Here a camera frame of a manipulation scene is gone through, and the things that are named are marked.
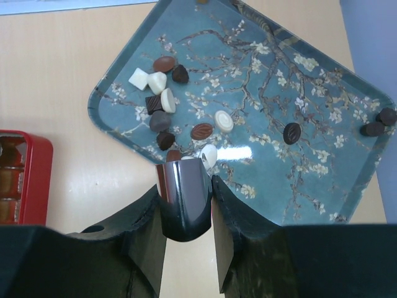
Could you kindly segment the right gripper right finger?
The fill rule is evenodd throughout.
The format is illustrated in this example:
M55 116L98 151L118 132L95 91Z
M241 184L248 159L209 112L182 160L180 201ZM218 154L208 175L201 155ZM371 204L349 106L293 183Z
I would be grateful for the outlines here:
M395 297L396 226L279 226L212 177L220 292L226 297Z

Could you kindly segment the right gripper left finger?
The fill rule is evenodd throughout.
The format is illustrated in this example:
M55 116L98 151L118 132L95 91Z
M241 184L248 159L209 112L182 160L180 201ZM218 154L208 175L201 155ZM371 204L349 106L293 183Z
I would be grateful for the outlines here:
M156 187L80 233L6 225L1 296L158 297L165 248Z

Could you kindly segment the metal tongs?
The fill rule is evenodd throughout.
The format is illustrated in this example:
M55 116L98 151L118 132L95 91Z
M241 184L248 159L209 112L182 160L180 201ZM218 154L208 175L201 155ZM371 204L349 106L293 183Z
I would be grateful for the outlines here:
M200 158L156 165L163 235L189 242L211 226L212 182Z

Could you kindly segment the dark round chocolate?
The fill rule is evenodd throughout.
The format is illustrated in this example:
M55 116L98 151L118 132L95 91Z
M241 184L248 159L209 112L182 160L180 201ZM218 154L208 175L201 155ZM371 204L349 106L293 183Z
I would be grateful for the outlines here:
M171 132L163 131L159 132L158 136L156 137L156 142L158 147L162 151L166 151L172 147L175 142L175 135Z

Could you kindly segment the red chocolate box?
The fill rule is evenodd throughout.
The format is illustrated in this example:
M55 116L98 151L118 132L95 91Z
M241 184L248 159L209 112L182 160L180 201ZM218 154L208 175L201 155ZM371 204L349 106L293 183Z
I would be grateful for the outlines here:
M1 130L1 224L45 225L53 145L18 130Z

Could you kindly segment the brown oval chocolate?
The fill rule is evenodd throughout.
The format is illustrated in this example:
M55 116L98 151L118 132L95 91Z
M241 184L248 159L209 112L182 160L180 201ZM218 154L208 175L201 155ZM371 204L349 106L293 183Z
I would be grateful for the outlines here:
M205 140L213 133L213 126L209 123L197 124L191 130L190 136L193 140Z

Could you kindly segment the white round chocolate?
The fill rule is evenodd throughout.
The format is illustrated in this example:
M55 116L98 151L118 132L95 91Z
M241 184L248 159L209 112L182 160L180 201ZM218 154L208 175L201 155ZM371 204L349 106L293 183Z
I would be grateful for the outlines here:
M225 111L216 111L214 121L216 126L224 133L230 133L233 130L234 122L231 116Z

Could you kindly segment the dark chocolate at tray corner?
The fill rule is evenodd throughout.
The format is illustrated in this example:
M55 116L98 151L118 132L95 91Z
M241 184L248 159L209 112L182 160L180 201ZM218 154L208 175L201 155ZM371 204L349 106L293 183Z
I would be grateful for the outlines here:
M361 126L360 134L366 137L378 137L385 131L385 126L381 122L371 122Z

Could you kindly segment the white cone chocolate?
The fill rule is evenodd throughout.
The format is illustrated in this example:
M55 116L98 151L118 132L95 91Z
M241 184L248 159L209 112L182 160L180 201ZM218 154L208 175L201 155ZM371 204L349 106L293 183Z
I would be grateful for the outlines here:
M153 94L159 95L166 88L167 76L162 72L151 73L147 77L147 83Z

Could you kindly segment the white square chocolate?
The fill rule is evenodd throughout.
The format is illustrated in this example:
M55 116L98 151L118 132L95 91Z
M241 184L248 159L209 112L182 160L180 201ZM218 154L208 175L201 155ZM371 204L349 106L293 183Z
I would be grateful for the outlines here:
M141 68L136 68L133 74L128 79L128 82L140 91L144 91L148 85L149 74Z

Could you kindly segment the blue floral tray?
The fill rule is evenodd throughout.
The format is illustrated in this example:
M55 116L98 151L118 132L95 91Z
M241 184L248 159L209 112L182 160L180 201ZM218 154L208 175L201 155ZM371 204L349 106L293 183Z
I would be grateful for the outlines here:
M280 224L336 224L352 217L395 132L360 134L394 102L315 47L241 1L160 1L94 88L88 113L100 130L153 163L163 162L146 98L128 82L170 55L189 74L167 80L176 99L173 147L199 156L211 143L236 196ZM216 111L234 127L222 132ZM209 123L213 133L193 140Z

